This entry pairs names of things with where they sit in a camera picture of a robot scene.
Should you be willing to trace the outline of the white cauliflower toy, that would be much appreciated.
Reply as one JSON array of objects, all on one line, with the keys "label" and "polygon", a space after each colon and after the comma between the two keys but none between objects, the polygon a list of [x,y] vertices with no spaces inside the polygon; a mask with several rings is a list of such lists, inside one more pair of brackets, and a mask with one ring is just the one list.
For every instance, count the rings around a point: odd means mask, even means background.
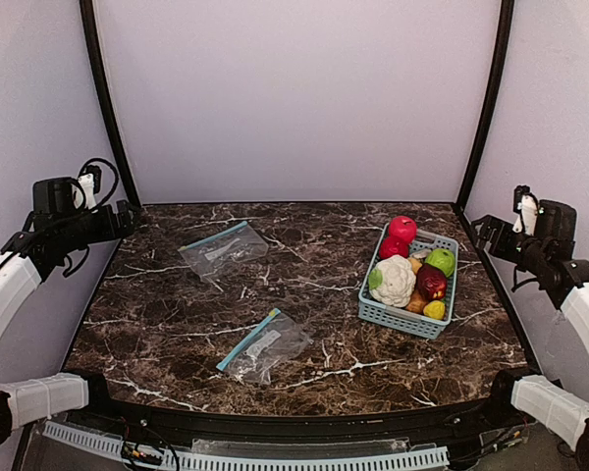
[{"label": "white cauliflower toy", "polygon": [[411,263],[401,256],[379,261],[367,279],[373,299],[387,306],[404,308],[408,305],[416,284]]}]

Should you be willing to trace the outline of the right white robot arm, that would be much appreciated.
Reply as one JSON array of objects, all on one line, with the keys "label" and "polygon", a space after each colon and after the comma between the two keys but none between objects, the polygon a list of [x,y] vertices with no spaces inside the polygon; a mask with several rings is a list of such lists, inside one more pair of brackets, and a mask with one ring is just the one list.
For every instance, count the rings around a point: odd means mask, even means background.
[{"label": "right white robot arm", "polygon": [[[589,355],[589,261],[574,259],[577,213],[557,201],[518,196],[514,223],[487,215],[472,222],[480,248],[530,273],[573,327]],[[589,402],[540,374],[505,372],[500,398],[556,434],[573,452],[577,466],[589,470]]]}]

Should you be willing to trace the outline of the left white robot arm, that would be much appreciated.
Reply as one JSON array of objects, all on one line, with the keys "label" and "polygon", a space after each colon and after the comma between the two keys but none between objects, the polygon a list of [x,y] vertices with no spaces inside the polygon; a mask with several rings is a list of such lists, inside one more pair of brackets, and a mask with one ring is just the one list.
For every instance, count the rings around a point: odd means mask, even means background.
[{"label": "left white robot arm", "polygon": [[[95,198],[90,174],[40,181],[33,186],[33,208],[21,231],[0,250],[0,340],[12,320],[53,270],[64,277],[78,270],[70,255],[134,232],[136,206]],[[79,373],[0,383],[0,446],[21,427],[88,406],[98,378]]]}]

